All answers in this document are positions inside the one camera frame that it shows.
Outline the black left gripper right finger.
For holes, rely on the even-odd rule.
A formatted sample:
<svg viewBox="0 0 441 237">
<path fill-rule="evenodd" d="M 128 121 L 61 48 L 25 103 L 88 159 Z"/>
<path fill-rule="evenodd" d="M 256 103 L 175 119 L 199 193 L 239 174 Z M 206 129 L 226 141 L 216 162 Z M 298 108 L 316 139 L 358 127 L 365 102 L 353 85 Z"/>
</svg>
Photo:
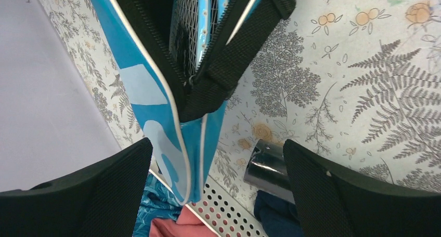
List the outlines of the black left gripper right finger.
<svg viewBox="0 0 441 237">
<path fill-rule="evenodd" d="M 305 236 L 440 236 L 440 194 L 393 185 L 283 145 Z"/>
</svg>

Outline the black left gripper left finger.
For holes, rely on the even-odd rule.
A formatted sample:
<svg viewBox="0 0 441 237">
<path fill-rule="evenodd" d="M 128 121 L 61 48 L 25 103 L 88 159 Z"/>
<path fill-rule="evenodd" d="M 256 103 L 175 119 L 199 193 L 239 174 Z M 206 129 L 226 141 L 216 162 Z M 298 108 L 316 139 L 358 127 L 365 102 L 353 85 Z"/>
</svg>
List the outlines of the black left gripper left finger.
<svg viewBox="0 0 441 237">
<path fill-rule="evenodd" d="M 1 236 L 131 236 L 153 146 L 119 153 L 29 190 L 1 193 Z"/>
</svg>

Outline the black shuttlecock tube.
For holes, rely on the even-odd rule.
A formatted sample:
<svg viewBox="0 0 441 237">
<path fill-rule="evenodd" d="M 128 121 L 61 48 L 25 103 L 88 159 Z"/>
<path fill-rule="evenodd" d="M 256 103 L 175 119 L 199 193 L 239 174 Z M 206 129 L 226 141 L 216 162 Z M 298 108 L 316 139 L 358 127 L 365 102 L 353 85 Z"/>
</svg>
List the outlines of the black shuttlecock tube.
<svg viewBox="0 0 441 237">
<path fill-rule="evenodd" d="M 258 140 L 245 168 L 243 181 L 285 201 L 295 203 L 281 145 Z"/>
</svg>

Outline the blue racket cover bag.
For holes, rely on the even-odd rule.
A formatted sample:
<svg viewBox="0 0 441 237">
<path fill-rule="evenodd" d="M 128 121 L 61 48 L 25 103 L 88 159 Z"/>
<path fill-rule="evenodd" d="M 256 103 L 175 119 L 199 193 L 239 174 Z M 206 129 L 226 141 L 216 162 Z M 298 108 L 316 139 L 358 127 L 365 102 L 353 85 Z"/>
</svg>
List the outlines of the blue racket cover bag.
<svg viewBox="0 0 441 237">
<path fill-rule="evenodd" d="M 210 41 L 185 78 L 169 50 L 174 0 L 90 0 L 128 101 L 181 205 L 201 198 L 228 99 L 296 0 L 229 0 L 220 23 L 211 0 Z"/>
</svg>

